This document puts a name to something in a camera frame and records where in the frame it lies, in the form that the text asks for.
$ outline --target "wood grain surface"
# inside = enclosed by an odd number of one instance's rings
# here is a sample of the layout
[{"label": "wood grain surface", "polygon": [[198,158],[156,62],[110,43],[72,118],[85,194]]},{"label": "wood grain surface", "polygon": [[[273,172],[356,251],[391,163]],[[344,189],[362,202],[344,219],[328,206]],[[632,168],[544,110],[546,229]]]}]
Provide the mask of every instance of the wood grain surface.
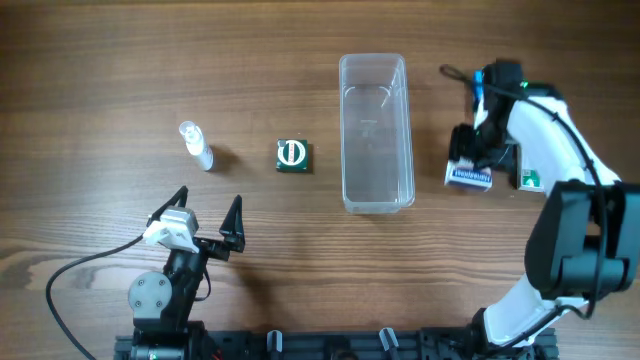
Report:
[{"label": "wood grain surface", "polygon": [[[0,359],[79,359],[49,314],[60,266],[124,244],[181,185],[201,234],[236,194],[247,249],[210,262],[211,330],[462,326],[524,271],[544,197],[497,176],[489,193],[442,185],[465,91],[438,74],[520,59],[555,83],[578,128],[640,182],[640,5],[615,1],[288,1],[0,9]],[[341,199],[338,61],[407,63],[416,201],[353,216]],[[200,171],[178,124],[198,123],[218,171]],[[313,174],[275,171],[275,141],[313,144]],[[168,252],[138,245],[80,266],[54,301],[101,359],[132,331],[130,282]],[[557,323],[563,359],[637,358],[640,285],[592,321]]]}]

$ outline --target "green square package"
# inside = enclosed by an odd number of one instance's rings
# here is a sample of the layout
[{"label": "green square package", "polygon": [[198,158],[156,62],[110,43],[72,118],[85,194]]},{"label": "green square package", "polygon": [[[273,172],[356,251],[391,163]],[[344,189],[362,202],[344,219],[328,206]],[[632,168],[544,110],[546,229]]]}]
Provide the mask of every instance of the green square package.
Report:
[{"label": "green square package", "polygon": [[540,175],[533,169],[533,164],[529,161],[529,156],[518,146],[518,190],[543,192],[544,186],[540,180]]},{"label": "green square package", "polygon": [[306,172],[308,166],[307,140],[278,139],[276,170],[280,172]]}]

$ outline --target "small spray bottle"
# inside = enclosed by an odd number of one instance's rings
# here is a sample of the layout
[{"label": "small spray bottle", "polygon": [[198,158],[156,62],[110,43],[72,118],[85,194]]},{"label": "small spray bottle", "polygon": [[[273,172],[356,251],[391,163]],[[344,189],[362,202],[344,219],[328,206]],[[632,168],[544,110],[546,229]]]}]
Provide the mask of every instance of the small spray bottle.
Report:
[{"label": "small spray bottle", "polygon": [[180,124],[180,134],[187,142],[187,150],[193,155],[194,159],[204,171],[213,167],[213,152],[202,135],[202,130],[191,121],[185,121]]}]

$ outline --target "wire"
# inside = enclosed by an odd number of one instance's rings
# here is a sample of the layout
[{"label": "wire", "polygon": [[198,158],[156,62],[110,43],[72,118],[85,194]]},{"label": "wire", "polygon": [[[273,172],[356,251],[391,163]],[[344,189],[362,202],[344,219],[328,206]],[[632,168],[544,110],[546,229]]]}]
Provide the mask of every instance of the wire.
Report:
[{"label": "wire", "polygon": [[500,160],[498,160],[498,162],[496,164],[500,164],[500,162],[502,161],[502,159],[504,159],[505,156],[507,156],[507,153],[509,152],[509,149],[511,149],[512,145],[508,145],[507,149],[504,151],[504,154],[502,154],[502,157],[500,158]]},{"label": "wire", "polygon": [[81,259],[78,259],[76,261],[70,262],[67,265],[61,267],[60,269],[58,269],[55,273],[53,273],[53,275],[51,275],[51,277],[49,278],[49,281],[47,282],[47,287],[45,288],[45,296],[47,298],[47,305],[49,305],[49,310],[51,310],[51,314],[53,314],[54,319],[56,319],[56,322],[58,323],[58,325],[60,326],[60,328],[62,329],[62,332],[64,332],[65,335],[67,335],[67,337],[69,338],[69,340],[71,341],[71,343],[84,355],[87,357],[87,359],[90,360],[95,360],[95,357],[93,355],[91,355],[91,353],[89,351],[87,351],[87,349],[84,348],[84,346],[82,346],[78,340],[75,338],[75,336],[73,336],[73,334],[71,333],[71,331],[69,330],[69,328],[67,327],[67,325],[65,325],[64,321],[62,321],[62,318],[60,317],[60,314],[58,314],[58,311],[56,310],[56,307],[53,305],[53,299],[51,298],[51,287],[53,286],[53,282],[58,278],[58,276],[62,275],[63,272],[71,269],[74,266],[78,266],[82,263],[86,263],[87,261],[91,261],[91,260],[95,260],[101,257],[105,257],[105,256],[109,256],[109,255],[113,255],[117,252],[120,252],[122,250],[128,249],[130,247],[132,247],[133,245],[137,244],[140,242],[140,240],[142,240],[142,235],[138,236],[137,238],[135,238],[133,241],[130,241],[118,248],[115,248],[113,250],[109,250],[109,251],[105,251],[105,252],[101,252],[99,254],[95,254],[95,255],[91,255],[91,256],[87,256],[87,257],[83,257]]},{"label": "wire", "polygon": [[207,279],[207,285],[209,286],[209,291],[207,291],[207,295],[204,297],[196,297],[193,301],[205,301],[211,295],[211,279],[209,279],[209,272],[207,268],[204,268],[204,277]]},{"label": "wire", "polygon": [[[593,182],[595,185],[595,196],[596,196],[596,203],[597,203],[597,207],[598,207],[598,215],[599,215],[599,220],[600,220],[600,247],[599,247],[599,251],[598,251],[598,258],[596,261],[596,269],[595,269],[595,276],[594,276],[594,281],[593,281],[593,286],[592,286],[592,291],[589,294],[589,306],[587,307],[587,311],[586,313],[583,313],[582,311],[580,311],[578,308],[576,308],[575,306],[571,306],[571,305],[562,305],[562,306],[558,306],[556,308],[556,310],[551,314],[557,314],[553,317],[551,317],[551,320],[555,319],[556,316],[561,315],[564,311],[572,311],[574,312],[576,315],[578,315],[578,317],[580,317],[583,320],[588,320],[591,319],[591,317],[593,316],[593,312],[595,311],[596,308],[596,303],[599,300],[599,294],[601,291],[601,286],[602,286],[602,264],[604,262],[604,255],[607,249],[607,235],[608,235],[608,223],[607,223],[607,209],[606,209],[606,202],[605,202],[605,198],[604,198],[604,190],[602,189],[602,183],[600,182],[600,177],[598,176],[598,173],[594,167],[594,161],[593,159],[591,159],[589,157],[589,154],[587,153],[586,149],[584,148],[584,146],[582,145],[582,142],[580,141],[580,139],[578,138],[578,136],[576,135],[575,131],[573,131],[573,129],[571,128],[571,126],[569,126],[564,120],[562,120],[560,118],[560,115],[558,115],[557,112],[554,112],[552,110],[550,110],[549,108],[545,107],[544,105],[535,102],[531,99],[529,99],[529,97],[525,94],[518,94],[512,91],[508,91],[508,90],[504,90],[498,86],[494,86],[491,84],[485,84],[485,83],[479,83],[479,82],[475,82],[473,80],[471,80],[469,77],[467,77],[464,73],[462,73],[460,70],[456,69],[453,66],[444,64],[440,66],[440,73],[450,79],[453,80],[457,80],[460,81],[462,83],[464,83],[465,85],[467,85],[470,88],[473,88],[474,86],[482,86],[485,89],[488,89],[490,91],[493,91],[496,94],[499,95],[503,95],[506,96],[508,98],[514,99],[514,100],[518,100],[518,101],[523,101],[539,110],[541,110],[542,112],[544,112],[545,114],[548,114],[549,116],[551,116],[551,120],[552,121],[556,121],[558,124],[560,124],[560,126],[567,132],[567,134],[569,134],[569,136],[571,137],[571,139],[573,140],[573,142],[575,143],[576,147],[578,148],[578,151],[580,152],[580,156],[582,156],[584,162],[585,162],[585,166],[586,169],[589,171],[589,173],[591,174],[591,177],[593,178]],[[516,338],[515,340],[518,341],[512,341],[510,342],[508,345],[510,345],[509,347],[503,346],[500,347],[499,349],[508,349],[510,347],[513,347],[515,344],[521,342],[522,340],[528,338],[529,336],[523,336],[525,335],[525,333],[523,333],[521,336],[519,336],[518,338]]]}]

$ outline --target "clear plastic container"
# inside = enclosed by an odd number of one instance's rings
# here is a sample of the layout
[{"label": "clear plastic container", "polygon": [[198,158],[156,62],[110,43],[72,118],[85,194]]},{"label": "clear plastic container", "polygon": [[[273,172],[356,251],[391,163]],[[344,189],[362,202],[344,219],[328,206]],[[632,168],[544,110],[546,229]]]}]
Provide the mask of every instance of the clear plastic container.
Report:
[{"label": "clear plastic container", "polygon": [[347,211],[394,213],[415,199],[404,58],[340,59],[342,198]]}]

